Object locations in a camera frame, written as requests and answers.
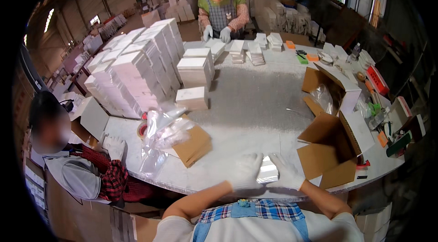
person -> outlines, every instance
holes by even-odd
[[[363,241],[350,207],[342,200],[311,184],[281,155],[271,153],[279,180],[269,190],[297,190],[323,212],[301,210],[296,203],[281,204],[268,199],[239,200],[209,208],[215,201],[242,189],[260,189],[256,177],[263,154],[245,155],[230,177],[220,184],[187,195],[164,212],[154,241]],[[190,220],[199,216],[194,226]]]
[[[198,0],[198,19],[204,28],[204,41],[210,37],[229,43],[243,39],[242,27],[249,22],[245,0]]]
[[[37,93],[29,111],[32,148],[54,179],[72,196],[123,208],[125,202],[167,207],[164,189],[128,175],[122,165],[124,140],[102,134],[92,149],[69,144],[71,122],[66,109],[48,92]]]

woman's hand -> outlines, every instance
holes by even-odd
[[[233,191],[260,189],[262,187],[262,185],[256,181],[262,161],[262,153],[245,154],[237,159],[236,165],[227,179],[233,187]]]

pink sleeve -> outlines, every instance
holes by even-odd
[[[210,24],[210,17],[209,14],[202,8],[199,8],[199,15],[198,19],[201,22],[202,26],[205,28],[207,25]]]
[[[228,24],[228,26],[233,28],[233,31],[239,30],[249,22],[248,7],[246,6],[246,4],[238,4],[236,12],[237,12],[237,18],[233,19]]]

blue plaid apron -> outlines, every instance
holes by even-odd
[[[304,214],[296,203],[278,204],[266,199],[239,200],[236,203],[203,210],[194,229],[193,241],[204,242],[211,223],[227,217],[260,217],[291,222],[305,242],[310,242]]]
[[[209,17],[211,27],[213,28],[213,37],[218,39],[220,37],[220,31],[227,27],[230,21],[237,18],[237,11],[233,3],[234,0],[230,0],[229,4],[222,6],[213,6],[211,0],[207,0],[207,2],[209,4]],[[230,33],[231,39],[240,39],[243,35],[244,31],[242,28],[237,32]]]

